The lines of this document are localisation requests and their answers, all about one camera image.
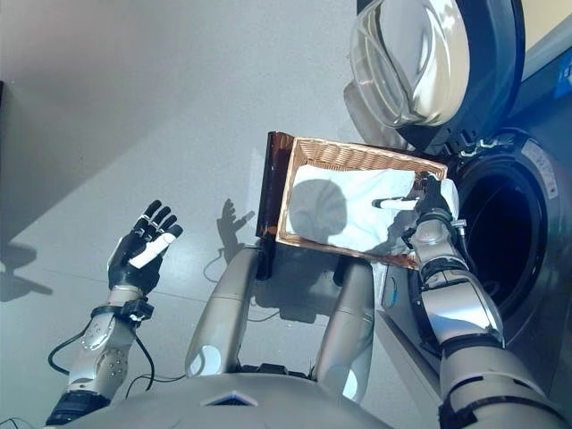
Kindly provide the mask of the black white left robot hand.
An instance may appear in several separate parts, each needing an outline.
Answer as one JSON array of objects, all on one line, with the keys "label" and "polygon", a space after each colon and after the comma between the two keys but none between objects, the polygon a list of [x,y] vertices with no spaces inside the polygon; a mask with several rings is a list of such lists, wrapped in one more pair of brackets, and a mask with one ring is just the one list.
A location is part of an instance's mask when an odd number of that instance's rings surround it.
[{"label": "black white left robot hand", "polygon": [[108,287],[132,286],[147,295],[158,284],[167,249],[182,235],[177,216],[160,200],[152,201],[119,239],[107,262]]}]

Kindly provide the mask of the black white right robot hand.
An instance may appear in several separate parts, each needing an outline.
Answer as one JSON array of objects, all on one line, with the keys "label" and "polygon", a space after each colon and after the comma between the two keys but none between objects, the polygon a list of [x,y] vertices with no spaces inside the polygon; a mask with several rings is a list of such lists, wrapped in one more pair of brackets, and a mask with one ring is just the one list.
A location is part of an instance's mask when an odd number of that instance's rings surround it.
[{"label": "black white right robot hand", "polygon": [[459,196],[455,182],[439,180],[434,174],[422,172],[409,194],[405,197],[374,199],[372,207],[377,209],[416,211],[419,215],[440,209],[453,221],[459,218]]}]

